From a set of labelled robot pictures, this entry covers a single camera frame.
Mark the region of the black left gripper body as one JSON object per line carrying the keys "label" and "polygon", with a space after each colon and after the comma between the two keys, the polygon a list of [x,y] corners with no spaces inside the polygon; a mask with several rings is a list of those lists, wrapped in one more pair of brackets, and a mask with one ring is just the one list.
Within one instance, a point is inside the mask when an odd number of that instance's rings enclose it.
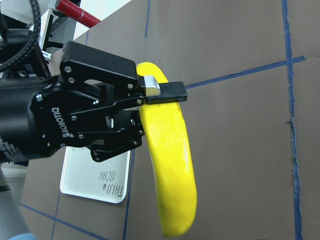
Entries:
{"label": "black left gripper body", "polygon": [[75,136],[67,128],[62,108],[49,99],[58,90],[57,77],[11,78],[0,81],[0,158],[48,158]]}

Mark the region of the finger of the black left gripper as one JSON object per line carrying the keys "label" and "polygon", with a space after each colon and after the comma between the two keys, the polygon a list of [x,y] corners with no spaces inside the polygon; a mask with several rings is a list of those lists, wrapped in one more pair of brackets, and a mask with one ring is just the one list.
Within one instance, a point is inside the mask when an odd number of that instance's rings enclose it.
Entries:
{"label": "finger of the black left gripper", "polygon": [[116,98],[141,94],[149,105],[187,100],[181,81],[161,83],[154,73],[142,76],[134,61],[73,41],[64,45],[60,72],[69,88],[93,93],[97,99],[106,99],[110,94],[106,90],[90,89],[87,80],[112,86]]}
{"label": "finger of the black left gripper", "polygon": [[141,94],[112,98],[106,103],[71,111],[71,130],[76,135],[72,147],[87,147],[96,162],[103,162],[142,144],[144,129],[139,112]]}

